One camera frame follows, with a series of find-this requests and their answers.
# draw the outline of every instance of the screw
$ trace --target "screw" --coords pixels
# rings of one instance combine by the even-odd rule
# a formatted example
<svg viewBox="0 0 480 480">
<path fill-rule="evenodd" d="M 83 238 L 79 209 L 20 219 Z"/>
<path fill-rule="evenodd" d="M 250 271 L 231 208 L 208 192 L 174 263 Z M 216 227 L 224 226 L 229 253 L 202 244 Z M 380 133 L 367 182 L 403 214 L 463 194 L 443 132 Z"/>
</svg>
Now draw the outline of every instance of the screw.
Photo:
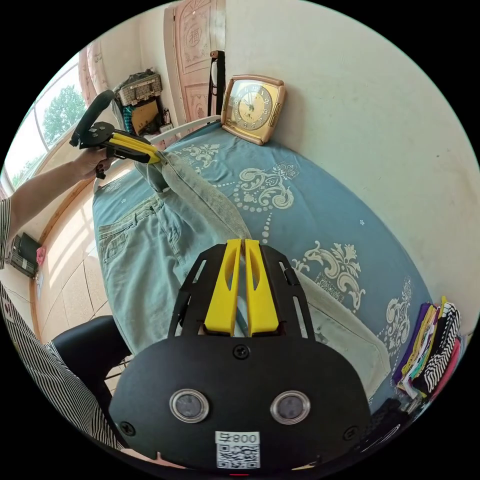
<svg viewBox="0 0 480 480">
<path fill-rule="evenodd" d="M 245 360 L 250 355 L 249 348 L 246 345 L 237 345 L 233 349 L 233 356 L 239 360 Z"/>
<path fill-rule="evenodd" d="M 134 426 L 127 421 L 122 421 L 120 423 L 120 430 L 128 437 L 133 437 L 135 435 Z"/>
<path fill-rule="evenodd" d="M 343 439 L 349 442 L 350 440 L 353 440 L 355 435 L 359 432 L 359 428 L 355 425 L 347 428 L 343 434 Z"/>
</svg>

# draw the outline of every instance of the tree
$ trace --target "tree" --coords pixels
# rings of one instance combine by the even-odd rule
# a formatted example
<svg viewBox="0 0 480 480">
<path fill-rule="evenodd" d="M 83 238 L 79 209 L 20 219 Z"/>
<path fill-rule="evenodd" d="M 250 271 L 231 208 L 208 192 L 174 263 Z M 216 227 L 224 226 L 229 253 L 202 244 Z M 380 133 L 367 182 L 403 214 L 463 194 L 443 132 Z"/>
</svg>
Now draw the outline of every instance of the tree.
<svg viewBox="0 0 480 480">
<path fill-rule="evenodd" d="M 43 157 L 44 155 L 39 155 L 33 160 L 28 161 L 23 168 L 13 176 L 11 179 L 11 184 L 14 189 L 19 187 L 23 183 L 24 179 L 28 179 L 32 176 L 33 170 L 39 165 Z"/>
<path fill-rule="evenodd" d="M 85 101 L 73 85 L 60 90 L 48 108 L 43 118 L 43 136 L 49 147 L 80 118 L 86 111 Z"/>
</svg>

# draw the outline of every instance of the chair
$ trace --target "chair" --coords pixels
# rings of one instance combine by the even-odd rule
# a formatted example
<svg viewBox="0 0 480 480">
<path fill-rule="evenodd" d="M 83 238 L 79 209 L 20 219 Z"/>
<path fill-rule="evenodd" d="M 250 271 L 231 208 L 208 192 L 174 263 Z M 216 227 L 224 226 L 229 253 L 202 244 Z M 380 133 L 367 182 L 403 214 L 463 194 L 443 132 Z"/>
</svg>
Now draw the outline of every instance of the chair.
<svg viewBox="0 0 480 480">
<path fill-rule="evenodd" d="M 105 383 L 110 370 L 126 363 L 124 359 L 132 354 L 114 318 L 111 315 L 93 318 L 57 335 L 52 343 L 65 365 L 95 396 L 117 440 L 127 447 L 110 416 L 112 394 Z"/>
</svg>

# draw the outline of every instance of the door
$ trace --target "door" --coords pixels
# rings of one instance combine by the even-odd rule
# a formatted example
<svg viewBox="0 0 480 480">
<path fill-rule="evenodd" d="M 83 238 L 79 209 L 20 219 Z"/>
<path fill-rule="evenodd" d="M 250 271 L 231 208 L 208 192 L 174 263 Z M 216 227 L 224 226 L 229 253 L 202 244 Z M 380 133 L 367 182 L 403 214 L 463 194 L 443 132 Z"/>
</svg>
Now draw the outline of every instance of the door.
<svg viewBox="0 0 480 480">
<path fill-rule="evenodd" d="M 175 8 L 173 30 L 180 94 L 191 122 L 209 114 L 210 52 L 225 49 L 225 0 L 182 1 Z"/>
</svg>

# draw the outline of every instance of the tiled floor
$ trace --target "tiled floor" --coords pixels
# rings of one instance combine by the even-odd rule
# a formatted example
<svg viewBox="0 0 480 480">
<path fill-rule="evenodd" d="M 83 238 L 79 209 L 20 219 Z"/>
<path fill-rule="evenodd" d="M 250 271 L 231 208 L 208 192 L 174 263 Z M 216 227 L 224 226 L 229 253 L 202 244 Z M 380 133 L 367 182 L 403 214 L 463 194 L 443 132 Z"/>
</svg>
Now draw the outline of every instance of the tiled floor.
<svg viewBox="0 0 480 480">
<path fill-rule="evenodd" d="M 133 166 L 112 169 L 107 179 L 121 177 Z M 94 317 L 111 315 L 100 271 L 92 214 L 93 189 L 87 186 L 67 207 L 46 238 L 46 259 L 35 309 L 41 340 L 46 343 Z M 115 367 L 109 376 L 124 367 Z M 115 391 L 119 376 L 106 380 Z"/>
</svg>

